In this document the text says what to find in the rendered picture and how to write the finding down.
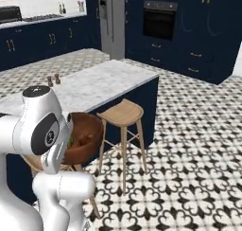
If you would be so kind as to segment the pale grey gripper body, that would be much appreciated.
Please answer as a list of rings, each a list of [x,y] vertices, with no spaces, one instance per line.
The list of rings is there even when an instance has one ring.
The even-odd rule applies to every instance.
[[[64,153],[70,135],[73,131],[73,123],[67,122],[60,128],[59,136],[50,150],[41,156],[43,171],[47,174],[57,174],[63,160]]]

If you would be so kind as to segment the brown chicken drumstick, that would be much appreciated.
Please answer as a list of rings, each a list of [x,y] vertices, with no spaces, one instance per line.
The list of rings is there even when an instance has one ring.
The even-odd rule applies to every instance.
[[[81,134],[78,139],[78,144],[84,146],[92,141],[93,136],[90,133]]]

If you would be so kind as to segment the brown wooden bowl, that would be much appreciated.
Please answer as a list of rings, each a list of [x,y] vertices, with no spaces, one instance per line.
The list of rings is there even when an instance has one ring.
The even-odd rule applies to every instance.
[[[65,165],[84,164],[99,151],[103,139],[103,124],[97,116],[87,113],[72,113],[72,120],[74,143],[71,148],[66,150],[63,163]],[[93,136],[92,141],[80,146],[78,144],[79,136],[87,133]]]

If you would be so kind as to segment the grey steel fridge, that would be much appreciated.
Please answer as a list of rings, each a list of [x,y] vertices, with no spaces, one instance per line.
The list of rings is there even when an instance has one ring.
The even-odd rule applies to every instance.
[[[98,0],[102,51],[111,60],[125,58],[125,0]]]

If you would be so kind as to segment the light wooden stool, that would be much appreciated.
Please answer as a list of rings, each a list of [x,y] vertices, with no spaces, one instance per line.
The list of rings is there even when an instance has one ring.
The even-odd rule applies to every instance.
[[[110,123],[120,129],[121,134],[121,152],[123,157],[123,195],[126,195],[126,162],[127,145],[137,139],[140,143],[140,149],[143,158],[144,170],[147,172],[147,160],[145,153],[145,143],[143,136],[142,117],[144,110],[138,104],[123,98],[122,101],[103,113],[97,113],[103,124],[103,139],[99,150],[99,167],[102,168],[104,145],[113,147],[113,143],[105,139],[107,124]]]
[[[35,176],[39,171],[43,170],[41,157],[35,156],[35,155],[23,155],[22,158],[25,160],[25,162],[30,166],[32,176]],[[61,170],[71,170],[71,171],[81,171],[84,172],[84,169],[81,165],[60,165]],[[93,206],[94,213],[98,219],[101,218],[96,202],[95,202],[95,196],[92,196],[90,198],[91,205]]]

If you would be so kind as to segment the navy island with marble top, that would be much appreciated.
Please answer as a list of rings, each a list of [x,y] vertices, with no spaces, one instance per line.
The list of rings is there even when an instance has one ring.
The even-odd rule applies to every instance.
[[[65,112],[95,115],[106,111],[123,98],[144,109],[142,117],[145,147],[153,142],[159,74],[129,63],[111,60],[60,78],[55,91]],[[23,110],[20,93],[0,98],[0,113],[20,115]],[[32,175],[21,157],[9,154],[8,185],[21,200],[33,204]]]

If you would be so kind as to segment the navy base cupboard run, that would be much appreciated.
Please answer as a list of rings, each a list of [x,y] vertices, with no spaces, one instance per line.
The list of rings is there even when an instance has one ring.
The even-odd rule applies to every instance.
[[[84,2],[80,12],[78,1]],[[66,13],[60,14],[59,4]],[[0,0],[0,7],[17,6],[18,22],[0,24],[0,72],[83,48],[101,47],[98,0]],[[44,21],[23,18],[46,14],[62,15]]]

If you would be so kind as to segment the black gas hob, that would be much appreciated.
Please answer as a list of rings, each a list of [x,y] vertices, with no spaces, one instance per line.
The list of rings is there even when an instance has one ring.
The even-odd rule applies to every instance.
[[[63,16],[52,13],[52,14],[46,14],[46,15],[36,15],[32,17],[26,17],[26,18],[23,18],[23,21],[30,23],[30,22],[44,21],[44,20],[50,20],[55,18],[61,18],[61,17]]]

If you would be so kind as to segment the black microwave oven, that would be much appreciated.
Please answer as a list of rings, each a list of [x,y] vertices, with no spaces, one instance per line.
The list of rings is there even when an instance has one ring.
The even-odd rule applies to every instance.
[[[0,7],[0,24],[18,22],[22,20],[22,13],[17,6]]]

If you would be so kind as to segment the black built-in oven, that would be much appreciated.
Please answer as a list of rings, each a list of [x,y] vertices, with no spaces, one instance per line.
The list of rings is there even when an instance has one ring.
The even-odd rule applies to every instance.
[[[175,2],[145,0],[143,33],[148,37],[171,41],[177,7]]]

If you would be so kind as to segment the navy tall cupboard run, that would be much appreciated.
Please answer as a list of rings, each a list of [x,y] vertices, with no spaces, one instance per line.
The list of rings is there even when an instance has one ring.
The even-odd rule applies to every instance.
[[[145,0],[125,0],[125,56],[220,84],[242,42],[242,0],[162,0],[178,4],[171,41],[143,33]]]

